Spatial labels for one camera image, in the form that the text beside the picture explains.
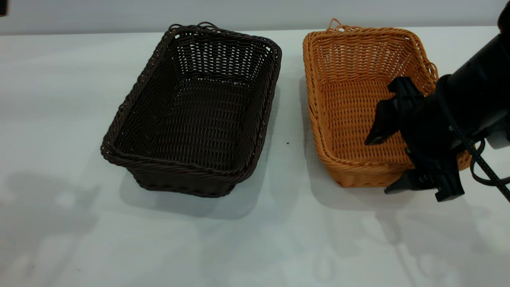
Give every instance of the black cable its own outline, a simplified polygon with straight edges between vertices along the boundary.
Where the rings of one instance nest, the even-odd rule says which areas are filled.
[[[477,152],[477,150],[474,148],[474,142],[471,139],[468,139],[464,132],[462,132],[461,128],[458,126],[457,122],[453,118],[453,115],[450,113],[450,109],[448,109],[448,106],[446,104],[446,101],[441,94],[441,91],[443,90],[443,82],[441,79],[438,82],[438,88],[436,91],[436,95],[439,100],[439,104],[441,106],[441,109],[443,110],[444,115],[448,119],[448,122],[450,123],[451,127],[457,134],[457,137],[461,140],[461,142],[466,146],[466,149],[473,157],[472,160],[475,160],[476,163],[480,166],[480,168],[487,174],[489,179],[491,180],[491,183],[494,184],[495,187],[501,191],[501,193],[506,197],[508,202],[510,202],[510,190],[506,187],[506,185],[499,179],[499,177],[496,175],[496,173],[490,168],[490,166],[485,162],[485,160],[481,157],[481,155]]]
[[[478,149],[476,150],[476,152],[481,155],[481,153],[483,152],[483,150],[485,149],[485,140],[482,139],[480,141],[480,147],[478,147]],[[471,159],[471,166],[470,166],[470,169],[471,169],[471,174],[473,175],[473,178],[478,181],[479,183],[481,184],[484,184],[484,185],[488,185],[488,186],[496,186],[496,184],[490,180],[490,179],[484,179],[484,178],[481,178],[479,177],[478,175],[476,175],[475,173],[475,164],[476,164],[476,161],[474,160],[474,158]],[[503,184],[509,184],[510,183],[510,177],[507,177],[507,178],[503,178],[501,179],[501,182]]]

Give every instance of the woven basket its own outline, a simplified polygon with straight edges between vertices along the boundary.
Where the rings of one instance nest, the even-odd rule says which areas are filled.
[[[282,51],[203,22],[172,25],[119,107],[101,153],[141,187],[224,196],[255,169]]]
[[[326,31],[306,36],[303,58],[315,145],[329,174],[344,187],[388,186],[412,169],[400,133],[378,146],[366,146],[365,139],[377,103],[393,97],[388,85],[395,77],[411,77],[424,95],[435,90],[438,72],[420,39],[403,29],[332,19]],[[459,168],[469,160],[460,154]]]

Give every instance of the black object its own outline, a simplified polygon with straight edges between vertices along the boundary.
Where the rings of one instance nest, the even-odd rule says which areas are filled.
[[[7,0],[0,0],[0,16],[7,15]]]
[[[145,189],[227,195],[257,166],[282,51],[208,22],[172,25],[104,137],[101,153]]]
[[[454,74],[439,79],[436,92],[424,97],[409,78],[396,78],[389,90],[396,95],[377,104],[375,122],[365,144],[384,142],[400,130],[415,170],[386,188],[386,193],[437,187],[438,201],[464,194],[456,156],[472,155],[490,180],[510,201],[510,192],[480,157],[474,143],[499,133],[510,139],[510,2],[500,15],[497,35]]]

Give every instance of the black rope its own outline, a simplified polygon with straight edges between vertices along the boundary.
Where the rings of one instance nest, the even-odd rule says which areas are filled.
[[[438,82],[438,88],[437,88],[437,97],[439,100],[439,104],[441,106],[441,109],[443,110],[444,115],[448,119],[448,122],[450,123],[451,127],[457,134],[457,137],[461,140],[461,142],[466,146],[466,149],[473,157],[471,160],[472,169],[474,170],[474,163],[473,161],[476,161],[480,168],[487,174],[487,176],[490,179],[490,182],[492,186],[495,186],[501,191],[501,193],[506,197],[506,199],[510,202],[510,190],[506,187],[505,183],[499,179],[499,177],[496,175],[496,173],[490,168],[490,166],[485,162],[485,160],[481,157],[481,151],[483,151],[483,148],[485,148],[485,141],[483,141],[483,148],[481,149],[480,153],[474,148],[474,142],[471,139],[468,139],[464,132],[462,132],[461,128],[458,126],[457,122],[453,118],[453,115],[450,113],[450,109],[448,109],[448,106],[446,104],[446,101],[441,94],[441,91],[443,90],[443,81],[439,80]]]

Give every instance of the white table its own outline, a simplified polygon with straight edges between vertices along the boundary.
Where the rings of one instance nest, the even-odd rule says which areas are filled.
[[[440,74],[498,33],[408,29]],[[508,286],[510,204],[469,171],[446,203],[329,177],[307,114],[308,32],[249,32],[281,46],[282,70],[257,169],[220,199],[146,191],[100,155],[161,33],[0,37],[0,285]],[[510,173],[510,148],[484,157]]]

